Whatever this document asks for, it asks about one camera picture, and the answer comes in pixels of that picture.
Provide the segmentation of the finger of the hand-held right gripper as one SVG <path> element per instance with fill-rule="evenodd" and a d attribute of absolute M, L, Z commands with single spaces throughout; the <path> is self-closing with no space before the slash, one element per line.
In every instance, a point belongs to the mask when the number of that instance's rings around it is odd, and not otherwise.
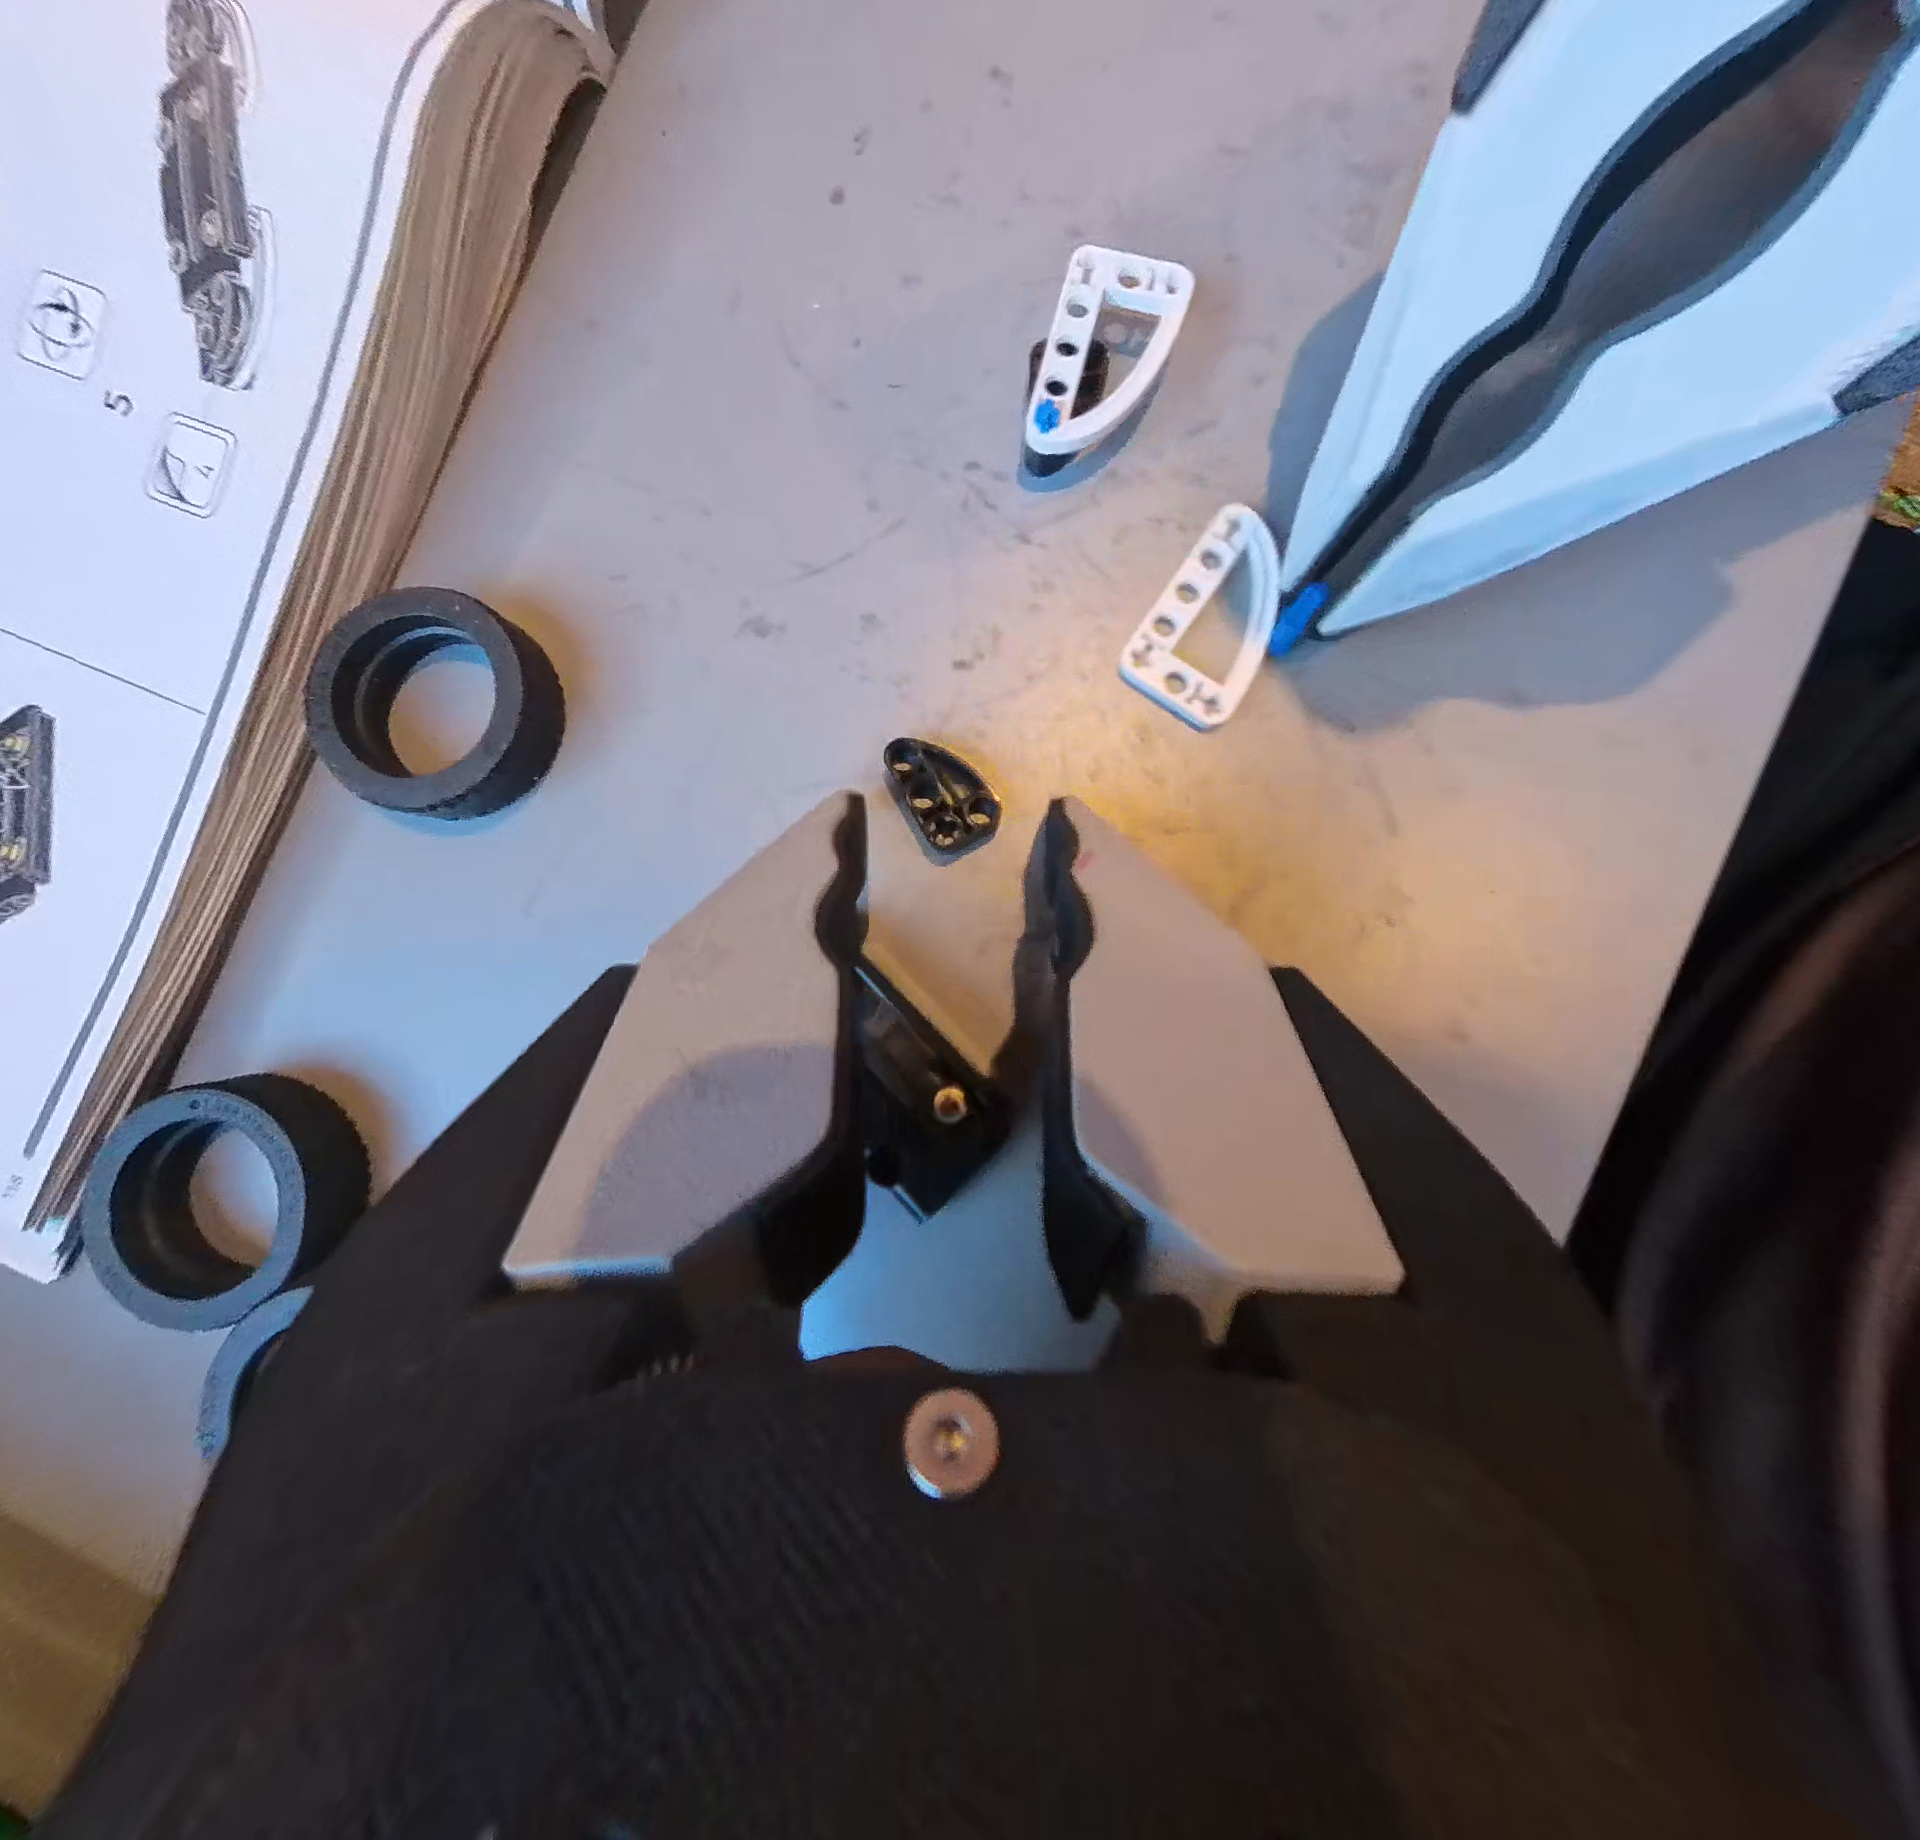
<path fill-rule="evenodd" d="M 1899 0 L 1487 0 L 1284 595 L 1452 595 L 1899 396 Z"/>
<path fill-rule="evenodd" d="M 1589 356 L 1508 459 L 1423 505 L 1320 608 L 1322 638 L 1513 571 L 1916 389 L 1917 80 L 1887 78 L 1763 249 Z"/>

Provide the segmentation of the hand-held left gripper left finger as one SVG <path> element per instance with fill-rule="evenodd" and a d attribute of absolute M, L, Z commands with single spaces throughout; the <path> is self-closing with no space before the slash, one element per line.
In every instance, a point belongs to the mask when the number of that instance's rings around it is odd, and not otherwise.
<path fill-rule="evenodd" d="M 519 1290 L 677 1277 L 796 1308 L 835 1273 L 866 1213 L 866 878 L 839 792 L 646 946 L 510 1239 Z"/>

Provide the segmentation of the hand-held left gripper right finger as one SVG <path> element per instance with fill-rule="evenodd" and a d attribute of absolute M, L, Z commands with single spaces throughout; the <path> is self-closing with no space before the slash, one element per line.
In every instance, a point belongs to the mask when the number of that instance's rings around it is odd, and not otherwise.
<path fill-rule="evenodd" d="M 1388 1299 L 1403 1264 L 1259 954 L 1077 797 L 1035 845 L 1041 1220 L 1069 1315 Z"/>

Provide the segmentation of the black panel brick with pins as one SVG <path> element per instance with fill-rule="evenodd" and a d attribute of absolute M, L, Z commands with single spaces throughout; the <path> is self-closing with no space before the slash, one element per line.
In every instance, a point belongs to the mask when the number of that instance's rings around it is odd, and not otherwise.
<path fill-rule="evenodd" d="M 1002 1151 L 1008 1105 L 871 958 L 854 967 L 854 1044 L 866 1176 L 930 1220 Z"/>

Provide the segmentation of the small black curved brick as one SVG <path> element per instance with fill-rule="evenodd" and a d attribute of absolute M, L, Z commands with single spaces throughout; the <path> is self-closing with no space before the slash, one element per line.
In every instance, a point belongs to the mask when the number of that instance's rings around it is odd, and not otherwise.
<path fill-rule="evenodd" d="M 940 741 L 899 735 L 885 743 L 886 791 L 915 843 L 948 866 L 991 843 L 1002 802 L 988 776 Z"/>

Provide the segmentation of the white curved brick with pin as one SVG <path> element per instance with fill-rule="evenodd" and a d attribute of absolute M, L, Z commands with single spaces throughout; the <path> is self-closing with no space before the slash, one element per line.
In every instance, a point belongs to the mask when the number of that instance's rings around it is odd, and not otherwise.
<path fill-rule="evenodd" d="M 1099 455 L 1152 399 L 1196 274 L 1136 249 L 1077 241 L 1046 335 L 1026 353 L 1019 468 L 1049 482 Z"/>

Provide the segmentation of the plain white curved brick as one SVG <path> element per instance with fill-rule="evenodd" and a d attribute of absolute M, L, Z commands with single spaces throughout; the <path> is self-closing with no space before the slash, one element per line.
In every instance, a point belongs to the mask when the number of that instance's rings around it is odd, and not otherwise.
<path fill-rule="evenodd" d="M 1244 581 L 1244 618 L 1227 674 L 1212 677 L 1179 654 L 1187 629 L 1224 586 Z M 1278 616 L 1282 562 L 1259 512 L 1230 501 L 1172 570 L 1116 659 L 1116 674 L 1187 726 L 1227 724 L 1253 685 Z"/>

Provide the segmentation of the black toy tyre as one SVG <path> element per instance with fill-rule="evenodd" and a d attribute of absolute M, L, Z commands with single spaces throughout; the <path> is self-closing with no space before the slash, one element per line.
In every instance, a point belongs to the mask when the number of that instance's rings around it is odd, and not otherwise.
<path fill-rule="evenodd" d="M 477 741 L 432 771 L 412 766 L 391 735 L 403 685 L 450 651 L 479 657 L 493 707 Z M 307 741 L 361 803 L 408 819 L 471 820 L 526 797 L 563 746 L 563 683 L 544 648 L 486 601 L 445 586 L 391 588 L 343 615 L 301 690 Z"/>
<path fill-rule="evenodd" d="M 195 1167 L 218 1135 L 263 1159 L 276 1201 L 258 1262 L 218 1250 L 195 1220 Z M 173 1085 L 133 1107 L 93 1154 L 82 1246 L 112 1300 L 166 1330 L 223 1330 L 299 1286 L 370 1203 L 370 1159 L 346 1112 L 284 1074 Z"/>
<path fill-rule="evenodd" d="M 249 1308 L 225 1332 L 210 1356 L 195 1420 L 195 1447 L 214 1463 L 226 1447 L 231 1427 L 272 1350 L 298 1320 L 312 1286 L 287 1287 Z"/>

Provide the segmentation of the grey desk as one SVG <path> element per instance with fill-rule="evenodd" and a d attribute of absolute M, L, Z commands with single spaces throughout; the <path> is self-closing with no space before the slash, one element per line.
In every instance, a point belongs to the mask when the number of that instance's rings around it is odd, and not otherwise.
<path fill-rule="evenodd" d="M 563 749 L 454 826 L 312 774 L 178 1079 L 309 1078 L 383 1188 L 856 784 L 876 949 L 991 1050 L 1071 794 L 1567 1234 L 1906 410 L 1272 663 L 1216 735 L 1116 677 L 1222 503 L 1292 512 L 1483 3 L 646 0 L 405 571 L 551 651 Z M 1196 290 L 1131 428 L 1032 482 L 1077 241 Z M 988 776 L 991 843 L 915 843 L 899 735 Z"/>

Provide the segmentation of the person's clothed body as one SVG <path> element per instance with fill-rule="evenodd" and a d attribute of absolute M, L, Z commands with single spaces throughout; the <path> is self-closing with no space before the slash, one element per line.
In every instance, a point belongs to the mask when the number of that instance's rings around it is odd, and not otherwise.
<path fill-rule="evenodd" d="M 1816 1794 L 1916 1835 L 1916 532 L 1860 538 L 1568 1250 Z"/>

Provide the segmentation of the open instruction booklet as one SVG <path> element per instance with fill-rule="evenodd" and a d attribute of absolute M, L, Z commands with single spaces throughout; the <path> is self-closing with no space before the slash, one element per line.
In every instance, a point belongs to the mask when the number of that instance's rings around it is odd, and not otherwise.
<path fill-rule="evenodd" d="M 609 0 L 1 0 L 1 1257 L 180 1058 Z"/>

